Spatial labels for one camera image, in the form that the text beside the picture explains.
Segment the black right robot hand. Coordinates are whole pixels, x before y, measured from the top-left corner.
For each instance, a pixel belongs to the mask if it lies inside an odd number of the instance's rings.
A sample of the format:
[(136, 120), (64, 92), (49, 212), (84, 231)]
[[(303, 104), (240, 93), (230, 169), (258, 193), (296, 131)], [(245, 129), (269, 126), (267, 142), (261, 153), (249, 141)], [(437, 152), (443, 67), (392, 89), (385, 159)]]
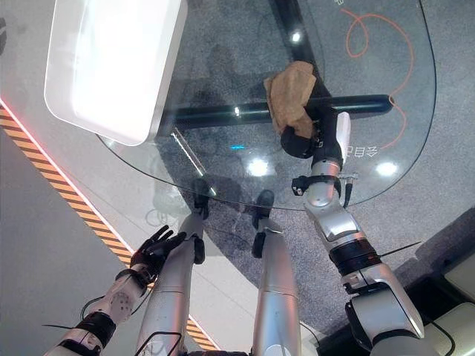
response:
[(299, 159), (312, 157), (313, 163), (328, 159), (337, 162), (342, 168), (350, 143), (350, 114), (346, 111), (328, 113), (320, 121), (318, 129), (318, 135), (312, 133), (310, 138), (304, 138), (298, 136), (294, 128), (287, 126), (281, 134), (283, 150)]

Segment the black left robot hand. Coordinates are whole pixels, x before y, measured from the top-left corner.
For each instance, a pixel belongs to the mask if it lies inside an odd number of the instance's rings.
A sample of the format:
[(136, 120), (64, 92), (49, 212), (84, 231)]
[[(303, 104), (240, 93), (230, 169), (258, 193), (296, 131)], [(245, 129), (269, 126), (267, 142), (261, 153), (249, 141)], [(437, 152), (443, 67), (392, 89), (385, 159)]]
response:
[(162, 226), (132, 255), (130, 267), (147, 285), (159, 276), (165, 262), (186, 238), (186, 232), (174, 233), (168, 225)]

